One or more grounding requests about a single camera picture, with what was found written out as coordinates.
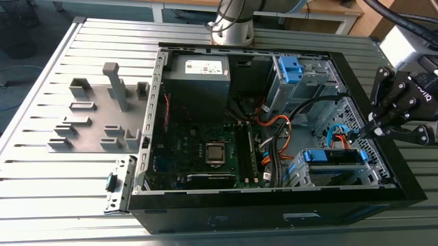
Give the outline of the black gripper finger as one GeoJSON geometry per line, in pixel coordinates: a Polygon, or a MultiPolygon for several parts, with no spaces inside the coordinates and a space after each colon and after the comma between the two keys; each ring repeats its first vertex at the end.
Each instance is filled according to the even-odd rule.
{"type": "Polygon", "coordinates": [[[371,94],[372,112],[369,122],[360,130],[360,137],[384,135],[389,129],[400,127],[407,121],[407,114],[419,104],[415,96],[416,84],[409,72],[396,71],[389,67],[377,69],[371,94]]]}
{"type": "Polygon", "coordinates": [[[403,127],[376,128],[375,134],[412,144],[437,146],[437,130],[428,125],[419,125],[415,130],[403,127]]]}

